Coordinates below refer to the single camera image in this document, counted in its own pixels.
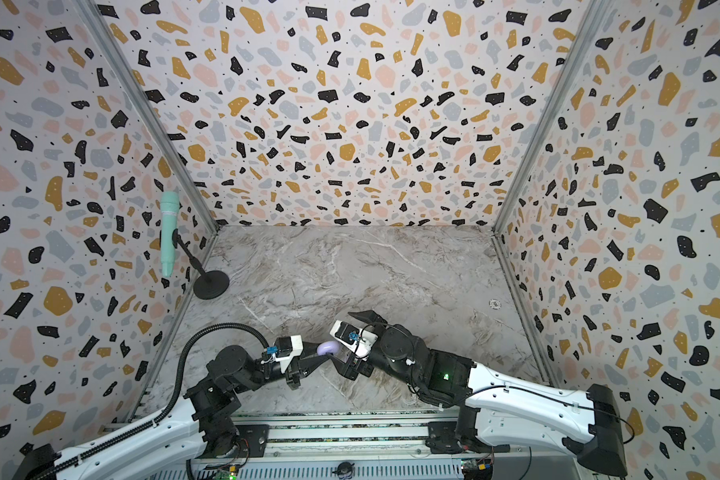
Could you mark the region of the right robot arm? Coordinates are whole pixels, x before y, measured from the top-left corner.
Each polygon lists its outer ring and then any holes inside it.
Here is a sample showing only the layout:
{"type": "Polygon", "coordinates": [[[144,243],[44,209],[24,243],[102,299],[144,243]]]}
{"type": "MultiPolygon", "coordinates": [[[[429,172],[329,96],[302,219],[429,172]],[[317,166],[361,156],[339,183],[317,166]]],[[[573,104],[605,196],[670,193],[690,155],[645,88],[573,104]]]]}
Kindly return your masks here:
{"type": "Polygon", "coordinates": [[[351,316],[361,326],[335,322],[330,341],[318,348],[341,376],[354,380],[379,370],[405,383],[425,404],[458,408],[455,437],[468,450],[505,444],[554,448],[593,472],[626,477],[627,423],[609,387],[567,390],[525,381],[431,349],[372,310],[351,316]]]}

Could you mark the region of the purple earbud charging case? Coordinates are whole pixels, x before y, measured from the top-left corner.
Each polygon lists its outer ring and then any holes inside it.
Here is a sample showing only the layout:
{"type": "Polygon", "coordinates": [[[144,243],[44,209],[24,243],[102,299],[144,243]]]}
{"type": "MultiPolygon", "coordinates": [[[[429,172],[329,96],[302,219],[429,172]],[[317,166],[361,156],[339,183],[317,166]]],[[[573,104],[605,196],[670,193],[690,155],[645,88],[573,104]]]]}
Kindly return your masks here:
{"type": "Polygon", "coordinates": [[[316,348],[318,356],[336,356],[341,351],[342,345],[336,340],[320,343],[316,348]]]}

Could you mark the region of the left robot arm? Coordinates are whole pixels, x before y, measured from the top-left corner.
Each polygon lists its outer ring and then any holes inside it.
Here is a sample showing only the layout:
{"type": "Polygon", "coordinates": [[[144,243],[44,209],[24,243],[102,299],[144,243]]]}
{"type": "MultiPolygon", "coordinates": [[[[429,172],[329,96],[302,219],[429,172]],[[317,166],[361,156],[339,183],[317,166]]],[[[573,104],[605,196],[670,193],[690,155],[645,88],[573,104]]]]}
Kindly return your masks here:
{"type": "Polygon", "coordinates": [[[144,479],[175,461],[192,462],[204,453],[226,453],[239,437],[231,419],[240,408],[240,394],[283,380],[296,389],[341,345],[335,340],[305,342],[298,335],[274,344],[255,328],[226,322],[205,327],[185,344],[179,357],[174,388],[160,411],[87,444],[60,452],[43,445],[25,454],[17,479],[144,479]],[[243,331],[263,347],[259,359],[231,345],[208,364],[206,376],[183,389],[186,362],[192,347],[221,330],[243,331]]]}

